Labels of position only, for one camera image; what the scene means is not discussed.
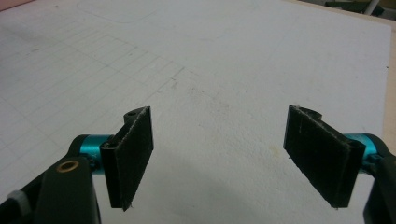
rough black textured surface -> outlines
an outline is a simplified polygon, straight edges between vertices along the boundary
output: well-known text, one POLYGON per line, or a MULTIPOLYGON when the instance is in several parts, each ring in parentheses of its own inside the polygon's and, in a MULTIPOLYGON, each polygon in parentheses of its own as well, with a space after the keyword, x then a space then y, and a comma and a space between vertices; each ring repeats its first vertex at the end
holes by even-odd
POLYGON ((284 148, 332 207, 347 207, 365 145, 350 140, 313 110, 290 106, 284 148))
POLYGON ((111 206, 125 211, 131 206, 154 145, 149 107, 125 114, 124 121, 119 132, 101 145, 101 154, 111 206))

brass screw hole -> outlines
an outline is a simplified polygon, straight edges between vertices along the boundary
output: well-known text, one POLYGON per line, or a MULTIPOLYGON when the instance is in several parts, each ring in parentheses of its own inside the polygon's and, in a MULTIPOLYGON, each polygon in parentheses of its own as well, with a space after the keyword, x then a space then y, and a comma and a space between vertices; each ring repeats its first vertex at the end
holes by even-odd
POLYGON ((66 161, 56 167, 59 173, 67 173, 78 167, 78 161, 66 161))

